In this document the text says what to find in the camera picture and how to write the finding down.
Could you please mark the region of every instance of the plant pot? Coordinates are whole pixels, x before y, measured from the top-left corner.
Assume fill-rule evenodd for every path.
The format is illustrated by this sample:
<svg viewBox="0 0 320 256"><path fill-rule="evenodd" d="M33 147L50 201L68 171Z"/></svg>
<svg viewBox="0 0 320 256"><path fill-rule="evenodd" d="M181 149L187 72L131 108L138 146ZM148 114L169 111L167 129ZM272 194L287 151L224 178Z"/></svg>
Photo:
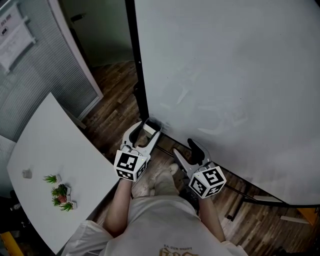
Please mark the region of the plant pot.
<svg viewBox="0 0 320 256"><path fill-rule="evenodd" d="M71 187L66 186L66 194L67 196L71 193Z"/></svg>
<svg viewBox="0 0 320 256"><path fill-rule="evenodd" d="M58 183L60 183L62 181L59 174L57 174L55 177L56 177L56 183L55 184L58 184Z"/></svg>
<svg viewBox="0 0 320 256"><path fill-rule="evenodd" d="M75 201L70 201L69 203L72 204L72 210L77 209L77 203Z"/></svg>

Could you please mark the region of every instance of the white partition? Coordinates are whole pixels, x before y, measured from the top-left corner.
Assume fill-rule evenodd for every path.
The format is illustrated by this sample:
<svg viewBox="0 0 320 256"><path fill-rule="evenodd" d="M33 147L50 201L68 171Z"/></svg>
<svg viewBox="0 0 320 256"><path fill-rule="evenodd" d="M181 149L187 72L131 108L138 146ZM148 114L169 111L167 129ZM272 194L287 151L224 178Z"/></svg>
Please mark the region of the white partition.
<svg viewBox="0 0 320 256"><path fill-rule="evenodd" d="M290 204L320 204L313 0L135 0L149 113Z"/></svg>

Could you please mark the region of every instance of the person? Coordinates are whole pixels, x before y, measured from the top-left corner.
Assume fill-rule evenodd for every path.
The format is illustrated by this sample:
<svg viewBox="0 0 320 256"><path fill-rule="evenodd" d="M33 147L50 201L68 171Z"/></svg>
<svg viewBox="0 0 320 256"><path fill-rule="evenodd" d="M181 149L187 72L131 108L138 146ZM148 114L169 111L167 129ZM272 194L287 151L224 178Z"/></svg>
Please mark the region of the person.
<svg viewBox="0 0 320 256"><path fill-rule="evenodd" d="M248 256L226 241L210 197L199 198L199 216L179 197L176 163L150 179L154 196L131 200L132 181L121 179L103 227L84 221L63 256Z"/></svg>

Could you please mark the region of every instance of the yellow object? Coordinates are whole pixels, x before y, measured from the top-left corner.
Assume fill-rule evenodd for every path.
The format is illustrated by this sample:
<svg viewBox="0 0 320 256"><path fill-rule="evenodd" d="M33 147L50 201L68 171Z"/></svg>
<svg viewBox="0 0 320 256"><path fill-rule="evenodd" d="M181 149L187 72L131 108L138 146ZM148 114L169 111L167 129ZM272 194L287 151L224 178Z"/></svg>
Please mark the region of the yellow object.
<svg viewBox="0 0 320 256"><path fill-rule="evenodd" d="M0 234L5 249L11 256L24 256L22 251L20 250L16 240L12 236L10 232L5 232Z"/></svg>

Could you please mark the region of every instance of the door frame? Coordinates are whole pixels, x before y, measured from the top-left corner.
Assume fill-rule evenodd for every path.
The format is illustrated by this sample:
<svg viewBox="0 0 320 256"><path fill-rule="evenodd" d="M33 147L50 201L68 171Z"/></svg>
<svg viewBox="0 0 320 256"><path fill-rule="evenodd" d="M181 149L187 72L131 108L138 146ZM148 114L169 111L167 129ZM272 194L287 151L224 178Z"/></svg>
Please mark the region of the door frame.
<svg viewBox="0 0 320 256"><path fill-rule="evenodd" d="M81 55L79 48L77 47L76 41L74 40L70 29L68 27L67 21L65 16L61 10L59 0L47 0L53 17L64 37L66 44L68 45L69 49L71 50L73 56L75 57L76 61L78 62L80 68L84 72L86 78L89 80L92 88L97 94L97 97L80 113L77 118L79 120L83 120L86 115L93 109L93 107L104 97L102 91L100 90L96 80L94 79L93 75L91 74L83 56Z"/></svg>

